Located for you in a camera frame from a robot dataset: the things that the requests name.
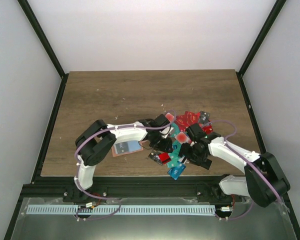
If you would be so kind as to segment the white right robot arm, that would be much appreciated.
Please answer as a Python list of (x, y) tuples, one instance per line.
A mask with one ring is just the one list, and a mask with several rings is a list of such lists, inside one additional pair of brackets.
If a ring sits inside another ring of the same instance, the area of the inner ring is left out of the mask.
[(251, 198), (258, 206), (267, 207), (280, 201), (291, 185), (276, 157), (249, 151), (228, 141), (216, 132), (205, 133), (199, 124), (186, 128), (191, 142), (181, 145), (179, 155), (186, 157), (191, 164), (209, 169), (210, 156), (219, 158), (240, 170), (244, 176), (227, 176), (212, 188), (213, 198), (219, 202), (230, 195)]

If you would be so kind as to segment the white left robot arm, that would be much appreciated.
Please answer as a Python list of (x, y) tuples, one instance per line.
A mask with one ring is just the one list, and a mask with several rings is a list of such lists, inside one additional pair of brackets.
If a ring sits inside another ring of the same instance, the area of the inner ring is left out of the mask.
[(154, 149), (170, 153), (172, 140), (167, 134), (172, 130), (171, 125), (175, 120), (175, 115), (168, 119), (161, 114), (155, 119), (141, 119), (129, 124), (106, 124), (102, 119), (95, 121), (75, 140), (75, 197), (81, 202), (87, 202), (91, 198), (96, 166), (116, 144), (149, 141)]

